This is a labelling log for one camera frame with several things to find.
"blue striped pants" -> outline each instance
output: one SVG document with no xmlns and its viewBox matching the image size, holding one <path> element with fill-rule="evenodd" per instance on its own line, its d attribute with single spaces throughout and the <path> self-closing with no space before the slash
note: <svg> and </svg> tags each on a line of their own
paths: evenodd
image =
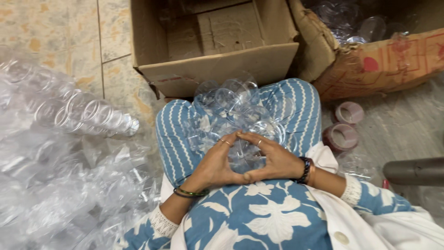
<svg viewBox="0 0 444 250">
<path fill-rule="evenodd" d="M 294 117 L 286 121 L 288 145 L 296 156 L 304 156 L 321 140 L 321 104 L 317 90 L 305 81 L 291 78 L 259 89 L 261 104 L 273 107 L 283 97 L 296 103 Z M 183 122 L 205 111 L 184 100 L 169 102 L 156 117 L 156 134 L 163 170 L 174 187 L 193 173 L 203 152 L 192 151 L 184 135 Z"/>
</svg>

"tiled floor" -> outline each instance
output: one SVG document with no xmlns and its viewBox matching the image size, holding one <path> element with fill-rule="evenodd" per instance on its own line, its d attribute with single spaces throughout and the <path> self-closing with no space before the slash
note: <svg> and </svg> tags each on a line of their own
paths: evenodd
<svg viewBox="0 0 444 250">
<path fill-rule="evenodd" d="M 0 31 L 0 44 L 32 53 L 138 117 L 140 131 L 130 139 L 151 145 L 161 167 L 154 120 L 165 103 L 132 68 L 128 0 L 2 0 Z"/>
<path fill-rule="evenodd" d="M 132 69 L 128 0 L 2 0 L 0 44 L 33 53 L 48 67 L 78 79 L 92 91 L 138 116 L 141 132 L 132 139 L 153 145 L 154 119 L 164 106 Z M 444 155 L 444 87 L 355 98 L 365 111 L 357 126 L 360 145 L 375 165 Z M 323 126 L 331 124 L 337 102 L 323 105 Z"/>
</svg>

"tape roll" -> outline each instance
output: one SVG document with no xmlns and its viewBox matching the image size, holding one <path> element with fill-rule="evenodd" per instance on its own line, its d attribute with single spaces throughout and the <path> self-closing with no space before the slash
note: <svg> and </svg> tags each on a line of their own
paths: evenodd
<svg viewBox="0 0 444 250">
<path fill-rule="evenodd" d="M 336 108 L 334 116 L 338 122 L 354 125 L 364 118 L 364 109 L 356 102 L 346 101 Z"/>
<path fill-rule="evenodd" d="M 334 152 L 350 151 L 358 141 L 358 133 L 348 124 L 335 123 L 322 132 L 322 142 Z"/>
</svg>

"white lace trim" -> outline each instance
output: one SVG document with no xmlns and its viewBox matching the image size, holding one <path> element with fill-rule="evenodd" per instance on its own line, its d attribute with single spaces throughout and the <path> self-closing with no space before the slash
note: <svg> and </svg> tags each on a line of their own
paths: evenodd
<svg viewBox="0 0 444 250">
<path fill-rule="evenodd" d="M 358 204 L 359 199 L 361 198 L 362 186 L 355 177 L 351 177 L 348 174 L 345 175 L 345 179 L 347 181 L 347 186 L 341 196 L 341 200 L 345 201 L 351 207 L 354 207 Z"/>
<path fill-rule="evenodd" d="M 179 225 L 170 221 L 163 215 L 160 211 L 159 206 L 157 206 L 154 211 L 150 214 L 150 222 L 153 227 L 154 234 L 161 235 L 162 237 L 171 238 L 174 232 L 179 228 Z"/>
</svg>

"white button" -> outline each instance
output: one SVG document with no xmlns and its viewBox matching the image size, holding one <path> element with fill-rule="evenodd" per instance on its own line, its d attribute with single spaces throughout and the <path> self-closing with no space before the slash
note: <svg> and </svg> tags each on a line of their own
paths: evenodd
<svg viewBox="0 0 444 250">
<path fill-rule="evenodd" d="M 347 238 L 347 236 L 341 232 L 334 233 L 334 237 L 343 245 L 348 245 L 350 243 L 349 238 Z"/>
</svg>

